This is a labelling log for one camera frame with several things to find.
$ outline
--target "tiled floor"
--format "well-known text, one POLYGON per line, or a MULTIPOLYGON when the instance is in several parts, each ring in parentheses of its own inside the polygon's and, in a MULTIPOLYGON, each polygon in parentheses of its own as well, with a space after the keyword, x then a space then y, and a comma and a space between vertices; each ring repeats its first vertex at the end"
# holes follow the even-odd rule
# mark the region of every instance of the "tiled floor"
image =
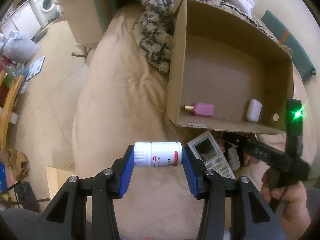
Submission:
POLYGON ((18 124, 9 143, 27 156, 26 180, 39 199, 49 197, 46 166, 69 169, 74 163, 72 124, 88 67, 83 57, 71 56, 81 51, 66 21, 52 24, 38 45, 34 60, 45 55, 44 64, 18 99, 18 124))

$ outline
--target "human hand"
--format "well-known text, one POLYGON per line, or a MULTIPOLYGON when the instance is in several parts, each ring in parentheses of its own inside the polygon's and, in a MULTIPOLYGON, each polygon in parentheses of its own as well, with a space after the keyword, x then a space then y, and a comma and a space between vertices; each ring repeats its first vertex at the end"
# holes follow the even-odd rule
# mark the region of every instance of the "human hand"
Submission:
MULTIPOLYGON (((264 173, 261 179, 263 183, 261 195, 267 203, 271 201, 271 198, 280 199, 286 189, 286 187, 282 187, 270 191, 269 171, 270 169, 264 173)), ((289 186, 281 200, 287 201, 287 205, 280 217, 280 223, 289 240, 298 240, 311 223, 307 210, 307 193, 301 181, 296 185, 289 186)))
POLYGON ((243 165, 244 166, 250 166, 251 163, 257 164, 259 162, 259 159, 247 154, 243 153, 243 165))

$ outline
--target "plastic bag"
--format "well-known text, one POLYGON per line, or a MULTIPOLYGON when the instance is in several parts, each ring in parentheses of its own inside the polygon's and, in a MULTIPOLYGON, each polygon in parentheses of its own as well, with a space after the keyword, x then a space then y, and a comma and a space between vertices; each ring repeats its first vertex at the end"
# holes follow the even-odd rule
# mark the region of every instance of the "plastic bag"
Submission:
POLYGON ((5 45, 6 41, 7 41, 7 38, 2 33, 0 33, 0 55, 1 55, 1 49, 5 45))
POLYGON ((18 31, 9 33, 6 44, 4 45, 4 55, 18 63, 24 63, 37 53, 39 46, 24 34, 18 31))

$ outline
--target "small jar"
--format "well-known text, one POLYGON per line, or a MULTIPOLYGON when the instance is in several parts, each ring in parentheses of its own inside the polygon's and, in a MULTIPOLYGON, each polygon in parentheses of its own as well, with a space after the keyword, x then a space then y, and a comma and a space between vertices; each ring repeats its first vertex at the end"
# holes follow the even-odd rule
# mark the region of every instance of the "small jar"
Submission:
POLYGON ((182 163, 182 146, 179 142, 137 142, 134 145, 134 166, 167 168, 182 163))

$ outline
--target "washing machine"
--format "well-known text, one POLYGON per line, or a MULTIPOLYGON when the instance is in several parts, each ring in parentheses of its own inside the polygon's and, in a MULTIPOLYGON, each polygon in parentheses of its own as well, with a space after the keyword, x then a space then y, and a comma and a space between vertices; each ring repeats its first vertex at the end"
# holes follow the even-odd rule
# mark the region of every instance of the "washing machine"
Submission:
POLYGON ((44 28, 48 21, 55 17, 57 13, 57 0, 29 0, 30 6, 39 21, 42 28, 44 28))

